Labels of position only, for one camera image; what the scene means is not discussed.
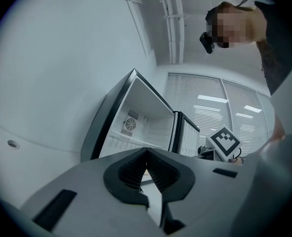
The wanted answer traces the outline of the white fridge fan vent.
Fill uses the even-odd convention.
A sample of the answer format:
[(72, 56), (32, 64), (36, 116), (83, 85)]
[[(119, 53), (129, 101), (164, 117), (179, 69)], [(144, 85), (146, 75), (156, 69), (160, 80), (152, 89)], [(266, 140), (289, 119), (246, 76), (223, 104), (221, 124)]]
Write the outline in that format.
[(121, 134), (132, 137), (134, 130), (137, 126), (137, 121), (139, 118), (139, 114), (134, 110), (130, 109), (126, 116), (126, 119), (123, 121), (123, 126), (121, 129)]

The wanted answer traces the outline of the person's right forearm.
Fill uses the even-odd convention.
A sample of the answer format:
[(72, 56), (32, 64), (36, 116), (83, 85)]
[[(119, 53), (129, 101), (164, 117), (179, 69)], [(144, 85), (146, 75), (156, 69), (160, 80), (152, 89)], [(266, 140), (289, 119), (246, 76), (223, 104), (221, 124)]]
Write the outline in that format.
[(282, 123), (277, 115), (275, 113), (275, 121), (274, 121), (274, 128), (271, 136), (271, 141), (281, 140), (285, 137), (286, 133), (282, 126)]

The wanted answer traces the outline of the black mini fridge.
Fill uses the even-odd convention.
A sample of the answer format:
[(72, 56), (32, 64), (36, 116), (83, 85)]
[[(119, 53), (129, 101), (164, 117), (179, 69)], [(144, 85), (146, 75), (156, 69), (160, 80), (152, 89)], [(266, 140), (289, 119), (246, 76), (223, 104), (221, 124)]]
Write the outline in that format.
[(108, 136), (111, 131), (121, 133), (130, 109), (139, 114), (133, 138), (163, 146), (161, 150), (197, 156), (200, 129), (184, 113), (173, 110), (141, 73), (133, 69), (106, 94), (98, 108), (83, 142), (82, 161), (150, 148)]

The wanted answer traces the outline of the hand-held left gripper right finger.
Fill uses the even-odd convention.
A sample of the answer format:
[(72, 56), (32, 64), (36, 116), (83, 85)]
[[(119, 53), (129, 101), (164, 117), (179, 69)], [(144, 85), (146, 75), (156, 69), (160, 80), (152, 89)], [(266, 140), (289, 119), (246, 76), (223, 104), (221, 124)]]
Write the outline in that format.
[(146, 237), (235, 237), (244, 166), (148, 148), (146, 166), (161, 193), (159, 224)]

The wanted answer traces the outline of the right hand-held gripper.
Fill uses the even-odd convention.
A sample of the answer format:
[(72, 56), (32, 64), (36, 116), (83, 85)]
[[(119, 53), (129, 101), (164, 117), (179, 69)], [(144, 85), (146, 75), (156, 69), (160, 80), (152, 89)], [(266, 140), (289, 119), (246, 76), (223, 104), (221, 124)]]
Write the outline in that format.
[(206, 137), (204, 146), (199, 147), (199, 156), (204, 159), (228, 162), (234, 158), (234, 154), (239, 150), (241, 153), (242, 142), (226, 126), (221, 126)]

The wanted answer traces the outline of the person's black shirt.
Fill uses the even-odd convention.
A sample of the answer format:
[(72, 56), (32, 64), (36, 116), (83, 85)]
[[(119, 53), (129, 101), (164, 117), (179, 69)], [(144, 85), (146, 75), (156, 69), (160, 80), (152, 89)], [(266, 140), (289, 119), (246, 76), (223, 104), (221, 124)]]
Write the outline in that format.
[(264, 77), (273, 94), (292, 70), (292, 31), (274, 4), (255, 1), (266, 22), (266, 40), (257, 42)]

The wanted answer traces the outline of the grey window blinds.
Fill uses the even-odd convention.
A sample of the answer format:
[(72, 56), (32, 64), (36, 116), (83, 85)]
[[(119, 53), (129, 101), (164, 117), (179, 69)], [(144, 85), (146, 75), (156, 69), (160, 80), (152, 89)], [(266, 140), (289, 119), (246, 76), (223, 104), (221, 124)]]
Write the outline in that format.
[(226, 80), (199, 75), (169, 73), (164, 98), (176, 111), (183, 112), (199, 129), (199, 144), (222, 126), (241, 140), (238, 153), (246, 156), (259, 149), (270, 137), (263, 104), (268, 98)]

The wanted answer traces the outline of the white ceiling pipe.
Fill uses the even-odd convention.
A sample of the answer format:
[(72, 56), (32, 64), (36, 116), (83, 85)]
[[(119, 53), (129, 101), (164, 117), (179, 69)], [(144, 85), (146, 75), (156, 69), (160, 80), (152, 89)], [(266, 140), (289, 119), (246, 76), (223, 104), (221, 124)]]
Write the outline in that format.
[(177, 11), (177, 18), (179, 22), (179, 63), (183, 64), (184, 61), (184, 47), (185, 47), (185, 24), (184, 24), (184, 18), (187, 17), (183, 13), (183, 5), (182, 0), (175, 0), (176, 2), (176, 11)]
[(168, 45), (169, 45), (169, 60), (170, 63), (176, 64), (176, 35), (175, 35), (175, 23), (172, 18), (172, 1), (162, 0), (162, 5), (164, 8), (165, 19), (167, 23), (167, 34), (168, 34)]

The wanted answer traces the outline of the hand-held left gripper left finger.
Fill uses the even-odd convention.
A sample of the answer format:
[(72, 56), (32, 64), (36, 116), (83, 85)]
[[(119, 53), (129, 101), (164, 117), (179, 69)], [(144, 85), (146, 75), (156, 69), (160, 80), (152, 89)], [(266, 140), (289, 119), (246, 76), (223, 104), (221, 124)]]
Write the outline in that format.
[(107, 167), (138, 150), (82, 162), (34, 194), (20, 210), (34, 220), (62, 190), (75, 192), (64, 214), (52, 229), (59, 237), (161, 237), (161, 230), (144, 205), (126, 204), (105, 187)]

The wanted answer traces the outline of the white fridge shelf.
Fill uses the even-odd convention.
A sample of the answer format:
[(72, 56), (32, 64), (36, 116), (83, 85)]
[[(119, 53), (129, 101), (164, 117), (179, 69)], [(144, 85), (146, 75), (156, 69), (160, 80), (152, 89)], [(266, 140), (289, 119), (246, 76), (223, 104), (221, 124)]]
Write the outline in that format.
[(111, 131), (108, 134), (108, 136), (110, 136), (112, 138), (115, 138), (115, 139), (118, 139), (120, 141), (126, 142), (126, 143), (133, 143), (133, 144), (136, 144), (136, 145), (149, 146), (151, 148), (159, 148), (159, 149), (163, 148), (163, 146), (160, 146), (160, 145), (157, 145), (157, 144), (152, 144), (152, 143), (149, 143), (149, 142), (146, 142), (146, 141), (142, 141), (140, 139), (136, 139), (136, 138), (133, 138), (133, 137), (129, 137), (129, 136), (121, 134), (119, 132)]

